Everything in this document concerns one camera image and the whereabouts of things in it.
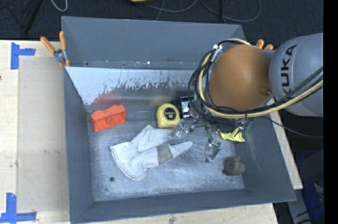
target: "orange foam block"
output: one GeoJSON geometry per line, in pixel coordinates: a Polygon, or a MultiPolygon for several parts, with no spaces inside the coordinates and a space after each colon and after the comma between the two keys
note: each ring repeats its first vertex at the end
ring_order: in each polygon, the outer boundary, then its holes
{"type": "Polygon", "coordinates": [[[127,111],[123,105],[113,105],[106,110],[96,110],[90,115],[91,127],[94,132],[123,124],[126,122],[127,111]]]}

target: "work glove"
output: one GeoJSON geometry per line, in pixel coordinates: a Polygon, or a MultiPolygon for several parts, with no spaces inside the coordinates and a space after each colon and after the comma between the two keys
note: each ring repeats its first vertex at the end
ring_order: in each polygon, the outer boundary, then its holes
{"type": "Polygon", "coordinates": [[[147,125],[130,142],[110,146],[111,154],[119,169],[131,180],[146,176],[147,169],[157,167],[187,151],[192,142],[169,144],[171,129],[147,125]]]}

